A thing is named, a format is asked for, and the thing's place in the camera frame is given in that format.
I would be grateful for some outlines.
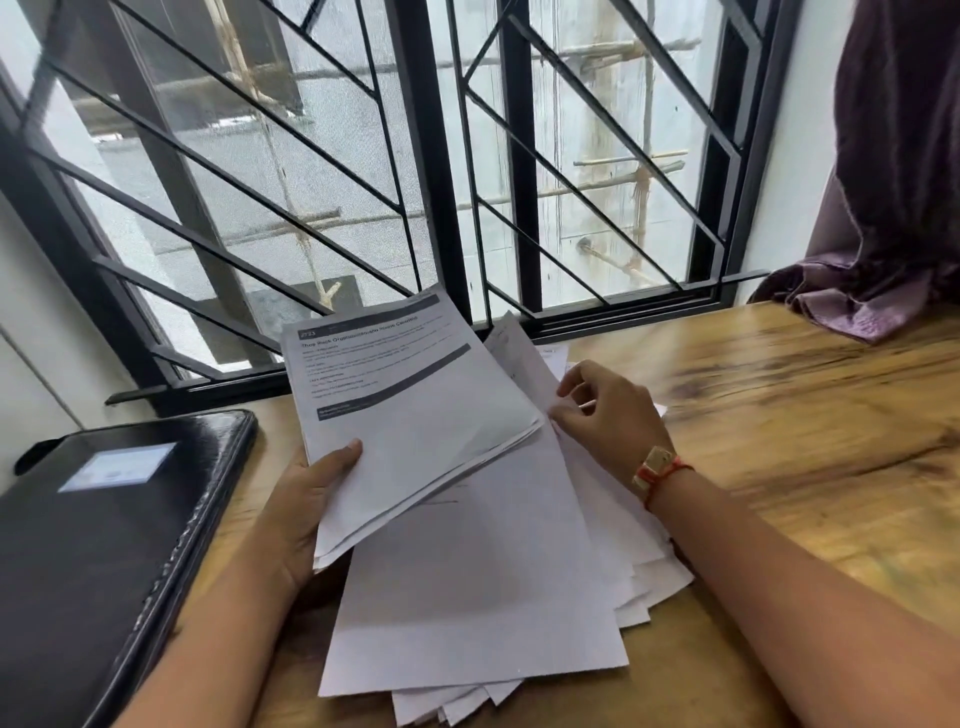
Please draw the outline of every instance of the building wall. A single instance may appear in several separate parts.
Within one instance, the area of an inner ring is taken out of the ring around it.
[[[0,491],[38,440],[154,416],[144,403],[104,406],[134,384],[0,195]]]
[[[806,0],[743,270],[804,257],[835,162],[833,81],[855,0]],[[740,285],[745,303],[758,281]]]

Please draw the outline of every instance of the wood grain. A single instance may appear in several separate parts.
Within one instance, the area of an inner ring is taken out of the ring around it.
[[[838,569],[960,633],[957,309],[938,308],[867,347],[762,303],[580,339],[570,358],[648,386],[670,406],[685,459]],[[249,409],[262,431],[186,619],[299,441],[290,398]],[[394,725],[389,696],[315,696],[335,614],[326,604],[291,617],[254,725]],[[795,724],[702,585],[656,607],[653,623],[628,630],[625,642],[629,668],[528,681],[468,726]]]

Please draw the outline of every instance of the curtain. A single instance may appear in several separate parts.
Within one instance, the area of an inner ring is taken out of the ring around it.
[[[866,342],[960,302],[960,0],[860,0],[807,257],[751,298]]]

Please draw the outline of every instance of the black folder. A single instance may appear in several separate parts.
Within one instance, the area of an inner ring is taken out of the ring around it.
[[[0,725],[113,722],[162,652],[255,435],[241,410],[78,432],[0,497]]]

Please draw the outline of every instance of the hand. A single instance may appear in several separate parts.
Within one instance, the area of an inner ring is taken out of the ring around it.
[[[279,568],[295,595],[313,574],[317,526],[330,497],[363,452],[353,440],[313,465],[307,465],[300,447],[276,482],[248,542],[252,558],[268,568]]]
[[[557,405],[550,417],[624,485],[653,446],[674,451],[646,388],[595,361],[582,361],[567,372],[557,395],[571,396],[581,406],[596,400],[585,410]]]

